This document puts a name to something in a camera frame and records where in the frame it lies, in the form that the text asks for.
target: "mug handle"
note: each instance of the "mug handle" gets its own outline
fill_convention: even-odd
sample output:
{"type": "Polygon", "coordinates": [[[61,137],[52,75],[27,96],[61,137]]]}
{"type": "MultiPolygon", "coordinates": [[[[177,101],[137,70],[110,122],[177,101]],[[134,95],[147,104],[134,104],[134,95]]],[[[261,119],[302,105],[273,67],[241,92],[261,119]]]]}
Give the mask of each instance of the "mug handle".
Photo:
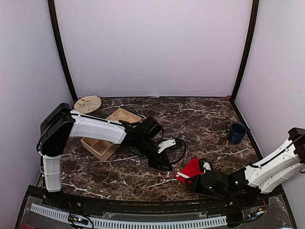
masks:
{"type": "Polygon", "coordinates": [[[231,123],[226,123],[225,126],[224,126],[227,133],[230,131],[230,130],[228,129],[228,127],[227,127],[228,125],[231,127],[231,123]]]}

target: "black metal pole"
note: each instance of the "black metal pole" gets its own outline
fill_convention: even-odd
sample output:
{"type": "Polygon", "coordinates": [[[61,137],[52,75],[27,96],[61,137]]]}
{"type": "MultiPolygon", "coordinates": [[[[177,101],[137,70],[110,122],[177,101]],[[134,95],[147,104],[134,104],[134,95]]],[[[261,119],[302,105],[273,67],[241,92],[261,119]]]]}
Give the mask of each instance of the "black metal pole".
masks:
{"type": "Polygon", "coordinates": [[[65,75],[72,99],[74,102],[76,102],[78,100],[78,97],[76,95],[76,91],[75,91],[75,88],[74,88],[74,85],[72,82],[72,78],[70,75],[70,71],[68,68],[65,52],[63,50],[63,45],[61,42],[61,34],[59,31],[54,0],[48,0],[48,4],[49,4],[50,18],[51,18],[54,38],[55,38],[55,42],[56,42],[56,46],[57,46],[57,51],[58,51],[59,58],[61,60],[61,66],[63,69],[63,73],[65,75]]]}
{"type": "Polygon", "coordinates": [[[244,76],[244,71],[246,69],[246,65],[247,65],[247,61],[248,61],[248,57],[249,57],[249,53],[250,53],[250,49],[251,49],[254,29],[255,29],[256,17],[257,17],[257,12],[258,12],[258,4],[259,4],[259,0],[253,0],[248,34],[247,34],[247,38],[246,38],[246,43],[244,45],[244,53],[242,56],[242,61],[239,66],[234,89],[233,89],[233,92],[231,95],[231,99],[233,99],[233,101],[235,101],[235,99],[237,97],[238,90],[240,88],[240,84],[242,83],[242,79],[244,76]]]}
{"type": "Polygon", "coordinates": [[[252,135],[252,133],[250,131],[250,128],[248,127],[246,121],[244,120],[244,118],[243,118],[242,114],[240,113],[238,107],[236,106],[234,100],[233,99],[229,99],[229,101],[230,101],[233,109],[235,110],[235,112],[236,112],[240,122],[246,127],[247,135],[249,137],[250,142],[252,143],[252,146],[253,146],[253,149],[256,152],[256,155],[258,156],[258,159],[260,159],[260,160],[263,159],[262,153],[261,153],[260,149],[258,148],[258,145],[257,145],[256,141],[254,140],[254,137],[253,137],[253,135],[252,135]]]}

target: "blue mug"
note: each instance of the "blue mug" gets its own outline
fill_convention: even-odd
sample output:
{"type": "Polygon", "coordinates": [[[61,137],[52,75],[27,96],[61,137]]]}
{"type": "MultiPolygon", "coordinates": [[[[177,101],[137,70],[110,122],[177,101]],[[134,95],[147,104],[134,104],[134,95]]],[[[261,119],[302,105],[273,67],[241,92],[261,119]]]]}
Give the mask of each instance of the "blue mug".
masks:
{"type": "Polygon", "coordinates": [[[246,127],[241,123],[227,123],[225,125],[225,130],[228,133],[229,142],[233,145],[239,144],[246,134],[246,127]]]}

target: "red object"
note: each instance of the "red object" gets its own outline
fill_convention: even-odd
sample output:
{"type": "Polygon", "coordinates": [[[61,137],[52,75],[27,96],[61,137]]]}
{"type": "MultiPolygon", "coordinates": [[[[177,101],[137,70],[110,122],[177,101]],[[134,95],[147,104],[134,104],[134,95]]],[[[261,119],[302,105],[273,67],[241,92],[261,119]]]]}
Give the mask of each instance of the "red object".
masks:
{"type": "Polygon", "coordinates": [[[26,225],[26,224],[22,224],[21,225],[21,229],[36,229],[35,227],[31,227],[29,225],[26,225]]]}
{"type": "MultiPolygon", "coordinates": [[[[199,159],[192,159],[183,169],[181,169],[180,173],[186,174],[189,177],[201,175],[203,172],[199,168],[199,159]]],[[[185,178],[181,176],[177,177],[177,172],[175,173],[175,178],[180,180],[185,185],[185,178]]]]}

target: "red cloth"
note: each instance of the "red cloth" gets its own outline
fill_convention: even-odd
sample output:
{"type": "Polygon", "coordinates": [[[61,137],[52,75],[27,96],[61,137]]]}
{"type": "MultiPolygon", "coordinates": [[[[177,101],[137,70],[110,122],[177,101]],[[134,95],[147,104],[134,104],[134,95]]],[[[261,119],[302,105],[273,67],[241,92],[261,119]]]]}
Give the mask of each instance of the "red cloth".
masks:
{"type": "MultiPolygon", "coordinates": [[[[203,172],[199,168],[199,159],[192,159],[183,169],[181,169],[180,173],[186,174],[189,177],[201,175],[203,172]]],[[[177,177],[177,172],[175,173],[175,178],[180,180],[185,185],[185,178],[181,176],[177,177]]]]}

